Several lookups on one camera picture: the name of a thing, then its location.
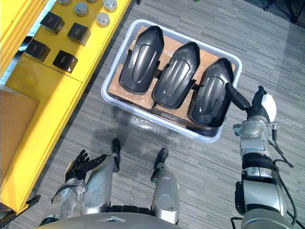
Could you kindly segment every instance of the plastic wrap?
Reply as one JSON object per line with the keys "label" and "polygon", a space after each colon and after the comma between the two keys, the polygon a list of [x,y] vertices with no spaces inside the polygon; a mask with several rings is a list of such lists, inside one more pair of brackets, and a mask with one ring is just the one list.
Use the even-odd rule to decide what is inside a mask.
{"label": "plastic wrap", "polygon": [[130,122],[142,129],[145,129],[145,130],[148,130],[151,132],[155,132],[156,134],[158,134],[164,138],[167,138],[171,142],[179,143],[181,140],[180,135],[177,132],[172,131],[168,128],[162,127],[158,124],[155,124],[155,123],[149,121],[148,119],[142,119],[142,118],[139,118],[136,116],[132,116],[130,118]]}

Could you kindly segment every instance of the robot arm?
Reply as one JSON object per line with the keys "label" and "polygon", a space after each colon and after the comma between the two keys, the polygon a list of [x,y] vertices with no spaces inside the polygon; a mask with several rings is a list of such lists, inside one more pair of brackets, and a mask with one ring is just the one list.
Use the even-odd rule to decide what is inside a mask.
{"label": "robot arm", "polygon": [[226,90],[230,100],[247,112],[247,120],[233,126],[241,139],[243,171],[241,182],[236,183],[235,207],[244,215],[242,228],[291,229],[293,225],[284,217],[283,182],[268,151],[269,126],[272,126],[273,140],[276,140],[275,102],[262,86],[259,86],[252,106],[231,84],[226,84]]}

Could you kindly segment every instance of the metal cylinder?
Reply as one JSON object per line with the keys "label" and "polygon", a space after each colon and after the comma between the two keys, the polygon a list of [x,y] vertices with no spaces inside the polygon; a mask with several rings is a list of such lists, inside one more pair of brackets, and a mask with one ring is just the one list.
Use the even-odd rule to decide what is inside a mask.
{"label": "metal cylinder", "polygon": [[104,6],[109,12],[114,12],[118,8],[116,0],[104,0]]}
{"label": "metal cylinder", "polygon": [[88,14],[89,10],[86,3],[79,2],[74,6],[74,11],[78,16],[84,17]]}
{"label": "metal cylinder", "polygon": [[107,13],[99,13],[96,16],[96,21],[97,21],[98,25],[101,27],[106,27],[110,24],[110,18]]}
{"label": "metal cylinder", "polygon": [[66,6],[69,5],[72,0],[57,0],[61,5]]}

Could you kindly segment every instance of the plastic storage bin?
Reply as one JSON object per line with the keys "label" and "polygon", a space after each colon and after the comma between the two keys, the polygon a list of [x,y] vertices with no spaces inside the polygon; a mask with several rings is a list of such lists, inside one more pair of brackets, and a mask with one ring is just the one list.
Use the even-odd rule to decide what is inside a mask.
{"label": "plastic storage bin", "polygon": [[[132,41],[134,40],[134,38],[137,35],[138,30],[140,29],[141,26],[145,26],[145,27],[149,27],[151,25],[157,25],[153,22],[150,21],[146,21],[146,20],[136,20],[134,21],[125,36],[125,39],[123,41],[123,43],[120,46],[120,49],[118,51],[118,53],[116,54],[116,57],[114,58],[114,61],[111,65],[110,71],[108,73],[108,75],[106,76],[106,79],[102,85],[101,88],[101,94],[102,97],[104,98],[104,100],[106,100],[107,102],[109,102],[110,104],[113,104],[117,107],[120,107],[126,111],[129,111],[135,115],[139,115],[143,118],[147,118],[150,119],[151,121],[158,123],[162,126],[165,126],[167,128],[170,128],[172,130],[175,130],[181,134],[184,134],[188,137],[191,137],[193,139],[196,139],[198,141],[201,141],[203,143],[212,143],[215,142],[219,137],[220,134],[222,132],[223,129],[223,125],[219,128],[213,128],[212,130],[190,130],[190,129],[186,129],[184,127],[181,127],[171,121],[168,121],[160,116],[157,116],[155,114],[151,114],[145,110],[142,110],[141,108],[135,107],[131,104],[128,104],[124,101],[119,100],[118,98],[112,96],[109,92],[108,92],[108,88],[112,82],[112,78],[114,77],[117,67],[120,63],[124,64],[125,59],[126,59],[126,55],[127,55],[127,51],[129,49],[130,44],[132,43]],[[193,41],[196,42],[199,47],[207,52],[210,52],[216,56],[219,57],[225,57],[227,58],[231,63],[233,63],[235,65],[235,70],[234,70],[234,81],[233,81],[233,86],[236,87],[239,76],[241,74],[242,71],[242,62],[240,61],[240,59],[230,53],[227,53],[223,50],[217,49],[211,45],[202,43],[200,41],[197,41],[195,39],[192,39],[190,37],[184,36],[180,33],[177,33],[175,31],[172,31],[170,29],[167,29],[163,26],[158,25],[162,30],[163,30],[163,34],[176,40],[179,41],[183,44]]]}

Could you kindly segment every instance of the yellow table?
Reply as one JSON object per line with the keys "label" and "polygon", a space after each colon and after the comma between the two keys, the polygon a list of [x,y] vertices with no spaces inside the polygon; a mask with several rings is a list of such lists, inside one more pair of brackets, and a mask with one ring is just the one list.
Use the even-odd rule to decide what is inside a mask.
{"label": "yellow table", "polygon": [[[26,201],[31,190],[130,1],[119,0],[115,12],[107,12],[102,0],[95,3],[74,0],[68,6],[56,2],[51,12],[62,17],[65,25],[57,35],[40,27],[34,36],[51,49],[47,58],[40,62],[24,54],[7,81],[7,87],[40,102],[0,189],[0,202],[17,214],[28,207]],[[74,13],[73,7],[77,2],[87,3],[87,16],[79,17]],[[99,12],[109,14],[109,26],[103,28],[97,25],[95,18]],[[85,46],[67,37],[74,22],[87,26],[91,31]],[[78,59],[72,73],[52,64],[59,50]]]}
{"label": "yellow table", "polygon": [[48,0],[0,1],[0,76]]}

